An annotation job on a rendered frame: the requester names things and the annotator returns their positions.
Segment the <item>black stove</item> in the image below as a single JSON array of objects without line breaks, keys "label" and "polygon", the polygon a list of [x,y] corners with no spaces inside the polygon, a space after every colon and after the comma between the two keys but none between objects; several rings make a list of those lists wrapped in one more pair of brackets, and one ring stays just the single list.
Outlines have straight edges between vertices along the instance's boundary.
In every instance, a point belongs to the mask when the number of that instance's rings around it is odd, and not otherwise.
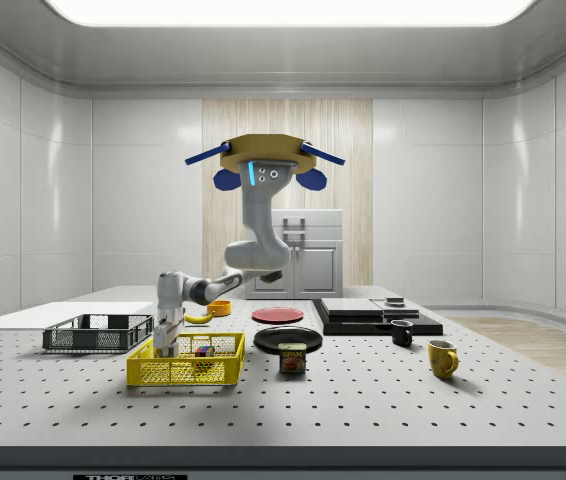
[{"label": "black stove", "polygon": [[313,303],[325,335],[389,335],[392,320],[412,322],[414,335],[443,334],[443,325],[417,308],[394,308],[381,299],[323,298]]}]

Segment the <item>flat-sided can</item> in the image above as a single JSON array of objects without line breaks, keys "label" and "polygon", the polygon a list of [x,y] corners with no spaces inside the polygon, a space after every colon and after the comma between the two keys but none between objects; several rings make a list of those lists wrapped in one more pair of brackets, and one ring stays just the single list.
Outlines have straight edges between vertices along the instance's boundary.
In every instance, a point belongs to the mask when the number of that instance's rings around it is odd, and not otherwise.
[{"label": "flat-sided can", "polygon": [[279,343],[279,365],[282,373],[302,373],[306,371],[306,351],[305,343]]}]

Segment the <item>yellow mug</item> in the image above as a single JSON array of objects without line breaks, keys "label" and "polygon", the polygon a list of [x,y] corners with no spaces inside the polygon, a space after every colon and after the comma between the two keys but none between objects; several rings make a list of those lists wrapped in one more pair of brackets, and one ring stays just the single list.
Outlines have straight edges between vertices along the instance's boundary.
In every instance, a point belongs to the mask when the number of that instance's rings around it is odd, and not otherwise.
[{"label": "yellow mug", "polygon": [[451,378],[459,366],[457,346],[445,340],[430,340],[427,349],[433,374],[442,379]]}]

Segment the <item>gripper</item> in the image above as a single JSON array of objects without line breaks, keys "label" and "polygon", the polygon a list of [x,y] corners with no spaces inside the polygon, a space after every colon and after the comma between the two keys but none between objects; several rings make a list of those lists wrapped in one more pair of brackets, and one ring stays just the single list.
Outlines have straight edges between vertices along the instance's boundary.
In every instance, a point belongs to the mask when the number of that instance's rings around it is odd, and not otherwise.
[{"label": "gripper", "polygon": [[176,358],[179,355],[179,334],[183,330],[183,321],[170,323],[162,319],[153,332],[154,357]]}]

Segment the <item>red plate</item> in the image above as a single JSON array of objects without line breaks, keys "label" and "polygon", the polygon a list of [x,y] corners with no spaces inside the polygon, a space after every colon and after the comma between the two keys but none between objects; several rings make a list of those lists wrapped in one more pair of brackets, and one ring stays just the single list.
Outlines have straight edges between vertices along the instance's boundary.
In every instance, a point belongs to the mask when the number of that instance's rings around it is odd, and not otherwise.
[{"label": "red plate", "polygon": [[252,312],[252,319],[265,324],[290,324],[304,318],[301,310],[291,307],[265,307]]}]

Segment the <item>yellow basket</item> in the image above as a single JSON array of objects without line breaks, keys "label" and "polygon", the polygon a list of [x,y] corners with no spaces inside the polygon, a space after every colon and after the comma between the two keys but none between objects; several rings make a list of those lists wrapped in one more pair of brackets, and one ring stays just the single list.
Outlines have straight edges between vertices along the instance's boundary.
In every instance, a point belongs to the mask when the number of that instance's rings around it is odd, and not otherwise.
[{"label": "yellow basket", "polygon": [[[196,357],[199,346],[211,345],[214,357]],[[150,338],[127,358],[129,386],[232,385],[239,380],[245,358],[243,332],[190,332],[179,335],[176,358],[155,358]]]}]

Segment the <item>black plate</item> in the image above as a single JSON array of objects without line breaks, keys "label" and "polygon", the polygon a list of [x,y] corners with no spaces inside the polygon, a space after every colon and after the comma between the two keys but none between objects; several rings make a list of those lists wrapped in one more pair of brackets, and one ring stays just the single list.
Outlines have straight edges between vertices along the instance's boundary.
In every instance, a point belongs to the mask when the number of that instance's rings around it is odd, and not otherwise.
[{"label": "black plate", "polygon": [[258,331],[254,335],[254,344],[269,354],[277,354],[280,343],[304,343],[307,352],[318,350],[323,337],[312,329],[293,326],[277,326]]}]

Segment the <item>dark grey basket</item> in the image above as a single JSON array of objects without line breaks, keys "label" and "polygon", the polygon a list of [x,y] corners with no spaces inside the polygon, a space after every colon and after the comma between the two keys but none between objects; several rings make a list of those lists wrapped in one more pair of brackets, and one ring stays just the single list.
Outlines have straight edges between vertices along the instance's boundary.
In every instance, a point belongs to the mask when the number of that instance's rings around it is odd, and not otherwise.
[{"label": "dark grey basket", "polygon": [[154,317],[140,314],[82,314],[43,331],[43,348],[72,353],[127,352],[152,335]]}]

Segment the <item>white cabinet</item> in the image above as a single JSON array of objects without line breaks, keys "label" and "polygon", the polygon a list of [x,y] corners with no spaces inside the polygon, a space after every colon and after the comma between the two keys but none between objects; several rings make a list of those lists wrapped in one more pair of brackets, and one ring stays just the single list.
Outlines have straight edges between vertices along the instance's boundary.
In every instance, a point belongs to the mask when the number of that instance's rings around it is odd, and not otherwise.
[{"label": "white cabinet", "polygon": [[256,278],[245,287],[248,299],[340,297],[343,290],[343,235],[340,209],[274,209],[273,227],[291,252],[282,278]]}]

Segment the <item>white board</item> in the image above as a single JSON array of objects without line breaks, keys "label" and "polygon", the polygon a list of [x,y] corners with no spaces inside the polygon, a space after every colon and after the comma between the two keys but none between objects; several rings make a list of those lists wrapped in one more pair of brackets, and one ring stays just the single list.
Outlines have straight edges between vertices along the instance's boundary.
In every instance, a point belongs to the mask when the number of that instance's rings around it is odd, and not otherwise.
[{"label": "white board", "polygon": [[52,302],[0,316],[0,329],[45,329],[81,314],[152,314],[152,302]]}]

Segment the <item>drone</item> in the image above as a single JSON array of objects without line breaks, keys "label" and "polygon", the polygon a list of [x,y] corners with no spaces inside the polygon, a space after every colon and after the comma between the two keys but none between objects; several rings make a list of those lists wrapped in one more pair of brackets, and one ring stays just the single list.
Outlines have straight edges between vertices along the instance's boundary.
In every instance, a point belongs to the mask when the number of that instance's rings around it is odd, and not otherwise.
[{"label": "drone", "polygon": [[217,154],[220,155],[222,169],[215,174],[213,181],[215,187],[222,191],[234,190],[241,185],[238,165],[243,162],[293,162],[297,165],[294,171],[296,181],[304,188],[314,191],[324,189],[327,184],[327,177],[315,168],[317,157],[340,166],[345,163],[344,159],[322,151],[300,138],[285,134],[246,134],[190,157],[185,160],[185,164],[192,165]]}]

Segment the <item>black mug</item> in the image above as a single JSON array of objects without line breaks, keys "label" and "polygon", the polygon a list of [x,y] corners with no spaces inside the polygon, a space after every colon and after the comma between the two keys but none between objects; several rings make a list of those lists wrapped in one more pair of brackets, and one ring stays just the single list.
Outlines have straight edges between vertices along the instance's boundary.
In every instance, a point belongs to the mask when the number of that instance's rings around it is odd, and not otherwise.
[{"label": "black mug", "polygon": [[413,323],[408,320],[392,320],[390,325],[393,343],[401,347],[410,347],[413,340]]}]

